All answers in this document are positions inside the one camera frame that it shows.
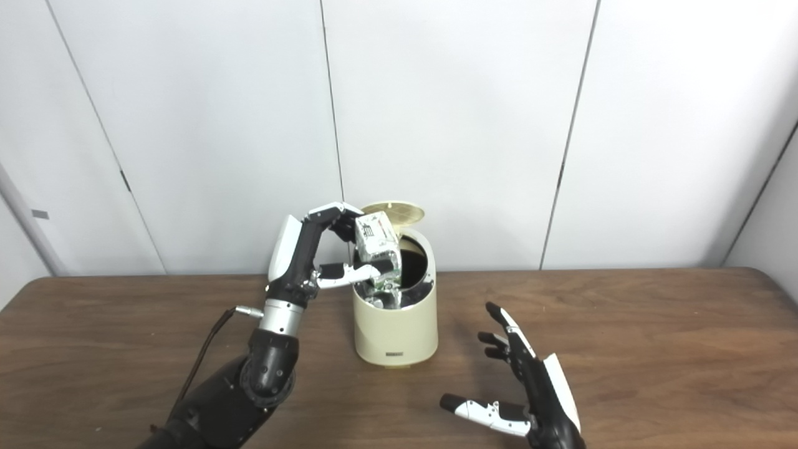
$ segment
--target black finger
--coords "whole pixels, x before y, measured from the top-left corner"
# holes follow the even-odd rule
[[[492,303],[491,301],[485,303],[485,310],[487,310],[491,318],[493,318],[497,323],[501,324],[503,328],[506,328],[509,325],[507,319],[502,313],[502,308],[495,303]]]
[[[505,362],[508,359],[508,354],[506,352],[493,347],[485,348],[485,355],[488,356],[489,359],[504,360]]]
[[[467,400],[468,399],[465,399],[463,396],[445,393],[440,397],[440,408],[454,413],[454,411]]]
[[[498,348],[505,348],[508,345],[507,339],[490,332],[480,332],[476,334],[476,338],[482,343],[492,344]]]

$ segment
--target cream trash can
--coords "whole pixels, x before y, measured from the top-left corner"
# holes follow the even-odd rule
[[[368,301],[368,285],[354,285],[354,346],[370,364],[399,367],[418,364],[438,349],[435,257],[427,239],[409,225],[424,210],[403,201],[376,203],[366,214],[385,212],[399,237],[402,258],[401,300],[396,308],[379,308]]]

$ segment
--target black robotic arm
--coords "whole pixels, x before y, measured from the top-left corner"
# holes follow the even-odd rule
[[[272,255],[263,309],[238,306],[226,311],[211,330],[189,381],[213,334],[234,312],[259,319],[248,355],[233,359],[186,395],[187,382],[166,424],[153,429],[139,449],[236,449],[252,437],[294,386],[299,322],[318,290],[393,269],[370,264],[315,268],[322,234],[331,229],[342,240],[354,242],[354,220],[361,215],[350,205],[332,203],[309,211],[302,221],[288,216]]]

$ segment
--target door hinge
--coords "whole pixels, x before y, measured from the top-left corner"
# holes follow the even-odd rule
[[[128,189],[128,192],[133,193],[130,189],[130,184],[128,184],[128,178],[124,175],[122,170],[119,170],[119,174],[122,175],[122,181],[124,181],[124,186]]]

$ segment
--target panel seam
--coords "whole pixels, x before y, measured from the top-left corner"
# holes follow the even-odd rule
[[[754,199],[753,204],[751,204],[751,208],[748,210],[748,213],[745,214],[745,219],[743,220],[740,228],[737,230],[737,234],[734,236],[734,240],[732,240],[732,244],[729,246],[729,249],[726,251],[726,255],[723,257],[721,261],[721,267],[726,266],[726,262],[729,260],[729,256],[732,254],[732,250],[734,250],[734,246],[737,244],[737,241],[740,240],[740,235],[742,235],[745,226],[748,224],[751,216],[753,215],[753,210],[757,208],[759,201],[762,199],[762,195],[766,188],[768,188],[768,184],[770,184],[771,179],[773,178],[773,174],[776,172],[776,168],[778,167],[779,163],[781,163],[781,158],[784,157],[784,154],[787,152],[787,148],[789,148],[792,140],[796,138],[796,131],[798,131],[798,121],[792,127],[792,131],[790,132],[789,137],[787,138],[787,142],[784,144],[784,147],[781,148],[779,152],[779,157],[776,158],[776,161],[773,162],[773,166],[770,168],[770,172],[768,173],[768,177],[765,178],[762,187],[759,189],[759,193],[757,193],[757,197]]]
[[[83,78],[83,73],[81,72],[80,67],[77,65],[77,61],[72,53],[72,49],[69,48],[69,44],[66,41],[66,36],[64,35],[64,30],[61,29],[61,23],[58,22],[58,18],[55,15],[55,10],[53,9],[53,5],[50,4],[50,0],[45,0],[45,4],[47,5],[47,10],[49,10],[50,17],[53,19],[53,23],[55,24],[56,30],[58,30],[58,35],[61,37],[61,42],[64,44],[64,48],[66,48],[66,53],[69,55],[69,60],[72,62],[72,67],[75,69],[77,73],[78,79],[81,80],[81,86],[83,86],[83,91],[86,94],[86,97],[89,99],[89,104],[92,106],[92,111],[94,111],[94,117],[97,119],[97,124],[99,124],[100,129],[102,130],[103,137],[105,138],[105,143],[108,144],[108,148],[111,150],[111,154],[113,155],[113,160],[117,164],[117,168],[120,172],[124,172],[122,169],[122,164],[119,162],[119,157],[117,156],[117,151],[113,148],[113,144],[111,143],[111,138],[108,135],[108,132],[105,130],[105,124],[100,118],[100,113],[97,111],[97,106],[94,104],[94,98],[92,98],[92,94],[89,92],[89,87],[86,85],[86,81]],[[136,212],[139,214],[139,218],[141,219],[141,224],[144,226],[144,231],[147,233],[147,237],[152,244],[152,248],[155,250],[155,254],[158,257],[158,262],[160,263],[161,269],[164,270],[165,274],[169,274],[166,270],[166,264],[164,264],[164,258],[161,257],[160,252],[158,251],[158,246],[155,244],[155,240],[152,238],[152,232],[150,231],[149,226],[147,226],[147,221],[144,219],[144,214],[141,212],[141,207],[139,206],[139,202],[136,200],[136,196],[133,195],[133,191],[130,189],[130,184],[127,182],[125,178],[125,184],[130,193],[130,197],[133,199],[133,205],[136,207]]]
[[[327,46],[327,24],[324,19],[324,1],[318,0],[318,7],[322,14],[322,36],[324,37],[324,59],[327,64],[327,85],[330,87],[330,110],[333,114],[333,132],[335,136],[335,157],[338,161],[338,182],[341,187],[341,201],[346,202],[344,196],[344,174],[341,168],[341,148],[338,144],[338,121],[335,117],[335,99],[333,95],[333,76],[330,70],[330,51]]]
[[[587,37],[587,47],[585,49],[585,58],[582,62],[582,72],[579,74],[579,85],[576,88],[576,99],[574,100],[574,108],[571,112],[571,123],[568,126],[568,136],[565,140],[565,150],[563,151],[563,161],[559,166],[559,175],[557,177],[557,187],[554,192],[554,200],[551,202],[551,213],[549,215],[548,226],[546,227],[546,239],[543,241],[543,251],[540,253],[540,266],[539,270],[543,269],[543,262],[546,260],[546,251],[548,250],[549,237],[551,236],[551,224],[554,222],[555,209],[557,208],[557,200],[559,199],[559,191],[565,173],[565,163],[568,158],[568,149],[571,147],[571,136],[574,133],[574,123],[576,122],[576,113],[579,109],[579,99],[582,96],[582,87],[585,82],[585,73],[587,72],[587,62],[591,55],[591,48],[593,46],[593,35],[596,29],[596,22],[599,19],[599,8],[601,7],[601,0],[596,0],[596,7],[593,12],[593,22],[591,23],[591,33]]]

